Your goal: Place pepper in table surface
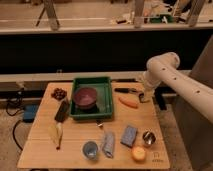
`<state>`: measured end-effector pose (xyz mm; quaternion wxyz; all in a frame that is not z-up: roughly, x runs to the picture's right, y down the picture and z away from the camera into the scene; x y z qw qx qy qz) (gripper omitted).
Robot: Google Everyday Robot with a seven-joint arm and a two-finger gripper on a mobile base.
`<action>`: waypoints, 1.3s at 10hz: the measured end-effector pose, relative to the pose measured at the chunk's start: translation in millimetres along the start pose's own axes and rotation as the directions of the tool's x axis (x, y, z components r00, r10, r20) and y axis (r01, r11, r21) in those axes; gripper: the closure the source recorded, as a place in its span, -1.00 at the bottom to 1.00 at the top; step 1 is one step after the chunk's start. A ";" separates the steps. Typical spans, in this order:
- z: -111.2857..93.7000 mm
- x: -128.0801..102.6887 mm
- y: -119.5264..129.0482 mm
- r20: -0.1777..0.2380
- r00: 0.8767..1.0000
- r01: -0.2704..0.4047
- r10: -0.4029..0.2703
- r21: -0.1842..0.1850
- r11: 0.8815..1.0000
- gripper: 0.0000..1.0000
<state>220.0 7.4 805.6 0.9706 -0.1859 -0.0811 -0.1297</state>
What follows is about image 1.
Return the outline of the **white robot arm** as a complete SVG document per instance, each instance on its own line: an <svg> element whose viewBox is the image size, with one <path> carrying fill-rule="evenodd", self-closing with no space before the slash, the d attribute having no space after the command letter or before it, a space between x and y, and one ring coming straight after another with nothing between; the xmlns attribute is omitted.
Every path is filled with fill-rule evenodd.
<svg viewBox="0 0 213 171"><path fill-rule="evenodd" d="M213 124L213 89L179 72L179 65L180 58L174 52L167 52L147 61L147 70L141 76L144 101L163 82Z"/></svg>

